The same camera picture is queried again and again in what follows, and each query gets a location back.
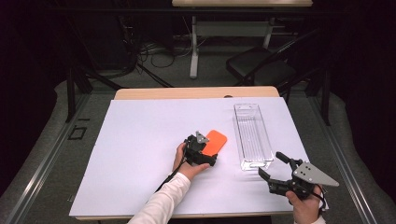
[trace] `table leg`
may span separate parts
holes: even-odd
[[[197,20],[196,17],[192,17],[192,55],[191,55],[191,68],[190,78],[197,78],[198,76],[198,47],[197,47]]]

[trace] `table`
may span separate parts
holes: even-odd
[[[287,148],[289,156],[308,160],[289,110],[273,87],[119,90],[107,111],[70,216],[81,220],[130,218],[168,175],[176,146],[197,129],[203,134],[216,129],[228,141],[215,167],[192,182],[174,217],[290,213],[287,199],[269,193],[257,171],[241,170],[230,118],[235,103],[258,103],[272,147]],[[280,134],[287,140],[274,137]],[[279,160],[268,169],[281,179],[290,178],[290,172]]]
[[[174,7],[311,7],[311,0],[173,0]],[[192,16],[192,56],[190,78],[198,76],[197,36],[265,36],[267,49],[274,19],[269,21],[197,21]]]

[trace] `white shirt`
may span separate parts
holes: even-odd
[[[176,206],[190,188],[190,180],[177,173],[168,183],[155,192],[128,224],[165,224],[172,217]],[[312,224],[325,224],[323,217]]]

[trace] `dark floor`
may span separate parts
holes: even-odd
[[[225,60],[236,52],[260,43],[261,40],[246,41],[241,38],[233,38],[231,42],[214,40],[216,41],[208,41],[207,45],[203,44],[200,47],[197,79],[189,77],[190,54],[176,57],[174,60],[169,58],[169,55],[156,54],[148,56],[144,65],[175,87],[232,86],[235,79],[225,70]],[[156,66],[158,64],[169,66],[159,68]],[[111,80],[128,88],[161,87],[139,69],[127,76]],[[94,87],[92,94],[78,93],[78,112],[68,124],[64,123],[67,117],[65,83],[57,87],[57,105],[46,128],[0,200],[2,208],[0,223],[81,222],[69,217],[68,212],[100,131],[106,109],[115,93],[97,80],[92,80],[92,85]],[[290,97],[289,108],[310,160],[342,183],[337,189],[329,188],[328,203],[331,209],[325,215],[327,223],[394,223],[396,218],[394,203],[376,185],[354,150],[344,102],[332,95],[331,126],[326,126],[319,115],[319,99],[307,98],[301,89],[295,88]],[[77,144],[75,141],[67,140],[74,125],[85,125],[90,130],[84,137],[83,143]],[[266,223],[264,221],[271,220],[273,224],[292,223],[291,215],[250,218],[249,221],[243,218],[244,223]],[[242,223],[242,220],[237,219],[239,218],[233,219],[236,222],[216,218],[195,219],[194,222]],[[125,222],[126,220],[108,220],[102,223]]]

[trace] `hand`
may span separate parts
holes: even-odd
[[[184,146],[186,146],[186,143],[182,143],[177,147],[177,152],[176,152],[175,161],[174,161],[174,167],[173,167],[172,171],[174,171],[178,167],[181,159],[183,158],[183,147]],[[180,173],[182,173],[184,176],[186,176],[190,181],[192,181],[196,175],[201,173],[203,170],[207,169],[209,166],[210,166],[209,163],[191,166],[187,162],[183,162],[183,164],[180,166],[180,169],[178,171]]]
[[[315,186],[314,192],[320,195],[320,187]],[[301,201],[293,191],[286,192],[286,197],[293,205],[294,221],[298,224],[311,224],[318,220],[320,199],[314,195]]]

